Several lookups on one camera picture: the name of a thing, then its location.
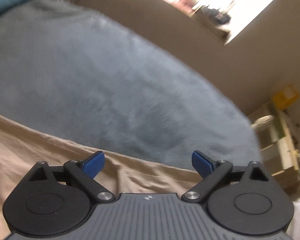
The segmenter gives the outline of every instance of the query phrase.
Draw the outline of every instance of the yellow box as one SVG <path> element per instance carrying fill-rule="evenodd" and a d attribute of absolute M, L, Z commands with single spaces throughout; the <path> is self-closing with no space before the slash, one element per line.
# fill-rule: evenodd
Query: yellow box
<path fill-rule="evenodd" d="M 284 110 L 300 97 L 293 85 L 289 85 L 283 91 L 275 94 L 272 101 L 279 110 Z"/>

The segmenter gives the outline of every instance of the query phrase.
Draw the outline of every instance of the gray blanket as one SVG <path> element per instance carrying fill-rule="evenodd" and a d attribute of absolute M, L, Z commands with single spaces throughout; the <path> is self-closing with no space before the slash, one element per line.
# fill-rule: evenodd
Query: gray blanket
<path fill-rule="evenodd" d="M 202 76 L 103 14 L 55 0 L 0 17 L 0 114 L 181 168 L 194 150 L 259 160 L 249 121 Z"/>

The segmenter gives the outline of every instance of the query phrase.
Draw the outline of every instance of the bed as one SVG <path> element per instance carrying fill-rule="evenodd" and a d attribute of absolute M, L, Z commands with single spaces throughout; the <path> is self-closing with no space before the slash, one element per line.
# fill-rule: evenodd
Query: bed
<path fill-rule="evenodd" d="M 179 168 L 192 169 L 194 150 L 259 160 L 249 121 L 204 77 L 103 14 L 57 0 L 0 16 L 0 115 Z"/>

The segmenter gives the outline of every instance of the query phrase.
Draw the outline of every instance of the beige wall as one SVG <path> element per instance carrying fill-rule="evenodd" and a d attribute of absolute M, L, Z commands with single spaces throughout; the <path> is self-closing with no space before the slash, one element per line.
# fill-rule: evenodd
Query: beige wall
<path fill-rule="evenodd" d="M 166 49 L 246 114 L 287 83 L 300 90 L 300 0 L 274 0 L 224 46 L 162 0 L 78 0 Z"/>

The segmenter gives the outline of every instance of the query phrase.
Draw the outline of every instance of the beige fabric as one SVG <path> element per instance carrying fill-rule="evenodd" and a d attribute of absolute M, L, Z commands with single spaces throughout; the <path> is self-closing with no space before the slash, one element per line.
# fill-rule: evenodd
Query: beige fabric
<path fill-rule="evenodd" d="M 85 159 L 97 150 L 0 116 L 0 239 L 9 234 L 2 215 L 3 202 L 35 162 L 46 160 L 51 166 L 62 165 L 70 159 Z M 96 180 L 116 194 L 177 192 L 181 195 L 201 180 L 194 171 L 104 153 L 106 165 Z"/>

